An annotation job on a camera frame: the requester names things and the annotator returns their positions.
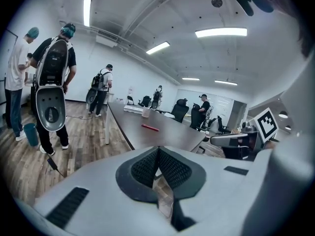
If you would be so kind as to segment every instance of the cup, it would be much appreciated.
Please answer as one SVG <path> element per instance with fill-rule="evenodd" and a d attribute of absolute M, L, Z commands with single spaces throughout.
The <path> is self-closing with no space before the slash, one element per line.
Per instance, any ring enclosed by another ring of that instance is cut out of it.
<path fill-rule="evenodd" d="M 148 118 L 149 115 L 150 115 L 150 108 L 144 107 L 143 111 L 142 111 L 142 116 L 145 117 L 145 118 Z"/>

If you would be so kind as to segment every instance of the wooden floor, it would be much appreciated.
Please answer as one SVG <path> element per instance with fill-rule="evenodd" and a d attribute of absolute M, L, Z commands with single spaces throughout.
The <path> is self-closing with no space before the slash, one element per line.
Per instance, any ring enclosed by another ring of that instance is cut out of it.
<path fill-rule="evenodd" d="M 105 145 L 105 110 L 101 117 L 95 118 L 87 114 L 85 107 L 84 103 L 66 103 L 69 149 L 62 150 L 56 133 L 50 133 L 50 141 L 56 151 L 53 159 L 65 177 L 90 162 L 131 150 L 114 120 L 110 125 L 110 143 Z M 27 107 L 22 108 L 23 125 L 35 123 L 29 111 Z M 217 157 L 223 155 L 221 149 L 211 145 L 210 142 L 203 142 L 202 146 L 206 149 L 205 155 Z M 47 155 L 39 151 L 39 145 L 31 147 L 27 139 L 16 142 L 12 129 L 5 128 L 0 134 L 1 175 L 12 196 L 30 206 L 33 206 L 43 193 L 63 180 L 63 177 L 49 166 L 47 159 Z M 171 189 L 162 180 L 155 191 L 161 201 L 160 211 L 168 218 L 173 200 Z"/>

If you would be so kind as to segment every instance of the ceiling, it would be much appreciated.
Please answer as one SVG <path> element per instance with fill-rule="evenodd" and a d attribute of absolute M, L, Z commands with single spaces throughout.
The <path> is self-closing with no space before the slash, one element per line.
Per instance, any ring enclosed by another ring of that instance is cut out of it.
<path fill-rule="evenodd" d="M 261 105 L 257 108 L 254 108 L 254 109 L 251 109 L 248 111 L 248 116 L 250 117 L 255 117 L 257 116 L 258 114 L 260 114 L 262 111 L 264 111 L 266 108 L 270 108 L 272 114 L 274 115 L 275 119 L 276 119 L 276 122 L 279 126 L 280 129 L 290 133 L 288 130 L 285 129 L 285 127 L 287 125 L 291 126 L 291 129 L 293 130 L 294 129 L 294 124 L 293 124 L 293 121 L 290 117 L 290 113 L 288 113 L 288 111 L 286 110 L 284 104 L 281 102 L 280 98 L 278 99 L 275 99 L 271 102 L 268 102 L 264 105 Z M 288 113 L 288 118 L 287 119 L 284 119 L 284 118 L 281 118 L 278 114 L 281 112 L 281 111 L 286 111 Z"/>
<path fill-rule="evenodd" d="M 214 79 L 229 79 L 239 84 L 236 90 L 252 90 L 266 73 L 285 70 L 295 57 L 297 26 L 293 19 L 264 13 L 253 3 L 254 16 L 249 17 L 236 0 L 222 1 L 222 7 L 216 8 L 211 0 L 92 0 L 90 22 L 92 28 L 139 47 L 138 56 L 180 84 L 212 86 Z M 50 2 L 59 20 L 83 27 L 83 0 Z M 248 36 L 195 35 L 196 30 L 224 26 L 246 27 Z M 170 47 L 150 56 L 145 53 L 164 41 Z M 184 82 L 182 77 L 200 81 Z"/>

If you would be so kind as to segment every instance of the black t-shirt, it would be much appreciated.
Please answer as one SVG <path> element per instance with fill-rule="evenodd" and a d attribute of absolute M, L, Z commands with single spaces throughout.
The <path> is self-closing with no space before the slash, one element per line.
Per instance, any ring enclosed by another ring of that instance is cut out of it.
<path fill-rule="evenodd" d="M 49 46 L 51 44 L 51 41 L 53 39 L 52 38 L 48 38 L 46 39 L 44 42 L 41 43 L 41 45 L 36 49 L 36 51 L 33 53 L 32 58 L 34 58 L 34 60 L 36 60 L 37 62 L 40 61 L 40 59 L 43 57 L 44 55 L 44 51 L 46 50 L 46 47 Z M 75 61 L 75 52 L 73 47 L 71 47 L 69 50 L 69 55 L 68 55 L 68 66 L 72 67 L 74 65 L 76 65 L 76 61 Z"/>
<path fill-rule="evenodd" d="M 210 102 L 209 101 L 204 101 L 201 108 L 204 108 L 205 111 L 201 112 L 203 115 L 205 115 L 210 108 Z"/>

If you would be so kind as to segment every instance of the red pen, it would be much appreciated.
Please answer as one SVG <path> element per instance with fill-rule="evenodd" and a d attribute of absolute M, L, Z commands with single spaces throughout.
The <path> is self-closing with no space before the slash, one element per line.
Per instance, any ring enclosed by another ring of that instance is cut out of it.
<path fill-rule="evenodd" d="M 150 126 L 148 126 L 148 125 L 146 125 L 146 124 L 142 124 L 141 126 L 142 126 L 142 127 L 145 127 L 145 128 L 149 128 L 149 129 L 154 130 L 154 131 L 159 131 L 158 128 L 153 128 L 153 127 L 150 127 Z"/>

